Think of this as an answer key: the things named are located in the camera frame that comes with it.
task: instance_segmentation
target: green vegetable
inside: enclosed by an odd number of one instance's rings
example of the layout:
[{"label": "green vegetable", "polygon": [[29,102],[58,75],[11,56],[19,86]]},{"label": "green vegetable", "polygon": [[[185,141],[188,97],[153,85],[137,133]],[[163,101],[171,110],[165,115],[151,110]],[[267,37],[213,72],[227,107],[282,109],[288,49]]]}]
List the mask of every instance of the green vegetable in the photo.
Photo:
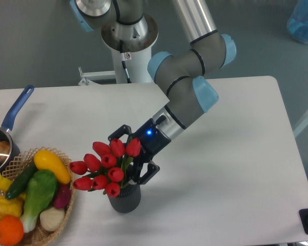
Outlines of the green vegetable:
[{"label": "green vegetable", "polygon": [[27,168],[25,168],[8,188],[5,198],[7,200],[13,199],[23,193],[26,190],[28,182],[36,171],[37,168],[34,163],[31,163]]},{"label": "green vegetable", "polygon": [[24,214],[21,216],[25,233],[35,228],[39,214],[48,207],[57,187],[57,179],[49,170],[39,170],[30,179],[26,188]]}]

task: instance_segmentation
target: tulip bouquet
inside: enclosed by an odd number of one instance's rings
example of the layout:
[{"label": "tulip bouquet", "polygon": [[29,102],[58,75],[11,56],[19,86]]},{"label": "tulip bouquet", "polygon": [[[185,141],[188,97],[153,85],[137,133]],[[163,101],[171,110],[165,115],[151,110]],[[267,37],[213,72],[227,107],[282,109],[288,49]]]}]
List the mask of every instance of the tulip bouquet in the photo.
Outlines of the tulip bouquet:
[{"label": "tulip bouquet", "polygon": [[93,154],[86,154],[83,161],[73,161],[69,164],[70,170],[75,174],[84,175],[89,172],[73,182],[74,188],[82,191],[104,190],[103,194],[110,197],[118,196],[130,180],[127,168],[140,154],[140,140],[129,138],[124,144],[115,138],[110,145],[94,142],[92,148],[100,160]]}]

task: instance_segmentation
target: orange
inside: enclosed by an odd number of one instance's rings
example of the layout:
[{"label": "orange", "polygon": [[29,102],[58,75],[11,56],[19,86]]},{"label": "orange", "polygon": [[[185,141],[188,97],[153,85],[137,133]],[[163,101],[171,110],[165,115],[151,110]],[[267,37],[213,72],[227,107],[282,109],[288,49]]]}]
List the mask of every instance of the orange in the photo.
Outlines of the orange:
[{"label": "orange", "polygon": [[23,235],[23,224],[17,217],[9,215],[0,220],[0,244],[17,244],[21,241]]}]

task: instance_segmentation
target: artificial flower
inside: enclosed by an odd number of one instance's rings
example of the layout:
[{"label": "artificial flower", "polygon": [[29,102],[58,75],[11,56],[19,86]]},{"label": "artificial flower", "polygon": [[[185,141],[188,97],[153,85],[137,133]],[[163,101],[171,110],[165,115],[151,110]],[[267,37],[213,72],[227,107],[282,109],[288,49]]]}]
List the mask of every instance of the artificial flower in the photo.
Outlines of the artificial flower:
[{"label": "artificial flower", "polygon": [[78,178],[73,182],[73,187],[76,188],[77,190],[81,190],[81,191],[90,190],[90,188],[91,188],[91,178],[86,177],[86,176]]},{"label": "artificial flower", "polygon": [[118,196],[120,193],[120,186],[117,183],[109,183],[106,187],[105,187],[105,192],[107,193],[107,195],[109,196]]},{"label": "artificial flower", "polygon": [[140,148],[141,148],[140,140],[139,138],[136,137],[127,145],[125,151],[129,156],[136,157],[140,153]]},{"label": "artificial flower", "polygon": [[118,167],[111,168],[107,175],[113,182],[120,182],[124,177],[122,169]]},{"label": "artificial flower", "polygon": [[118,138],[115,138],[111,141],[112,153],[115,157],[121,157],[125,154],[125,147],[122,141]]},{"label": "artificial flower", "polygon": [[102,165],[105,168],[112,168],[117,164],[117,158],[112,154],[102,156]]},{"label": "artificial flower", "polygon": [[101,161],[98,160],[93,154],[86,154],[83,158],[83,161],[86,163],[88,169],[91,172],[98,171],[101,167]]},{"label": "artificial flower", "polygon": [[73,173],[83,175],[87,172],[88,168],[84,161],[73,161],[70,163],[70,169]]},{"label": "artificial flower", "polygon": [[105,175],[99,175],[93,178],[91,186],[95,190],[101,190],[106,187],[107,183],[108,183],[107,177]]},{"label": "artificial flower", "polygon": [[94,142],[92,144],[92,149],[95,150],[100,157],[111,153],[111,147],[103,142]]}]

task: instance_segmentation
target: yellow bell pepper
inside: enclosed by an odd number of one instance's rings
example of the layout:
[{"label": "yellow bell pepper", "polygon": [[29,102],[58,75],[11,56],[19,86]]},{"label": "yellow bell pepper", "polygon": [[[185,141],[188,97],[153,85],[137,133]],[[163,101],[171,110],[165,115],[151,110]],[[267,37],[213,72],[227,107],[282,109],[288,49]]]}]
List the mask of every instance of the yellow bell pepper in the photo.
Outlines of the yellow bell pepper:
[{"label": "yellow bell pepper", "polygon": [[[11,186],[11,184],[12,184],[12,181],[10,179],[2,177],[1,173],[0,173],[0,190],[2,190],[3,192],[6,192],[8,190],[8,188]],[[18,196],[18,198],[25,201],[26,193],[23,192],[21,195]]]},{"label": "yellow bell pepper", "polygon": [[22,215],[23,201],[18,198],[7,200],[0,196],[0,220],[8,215],[20,218]]}]

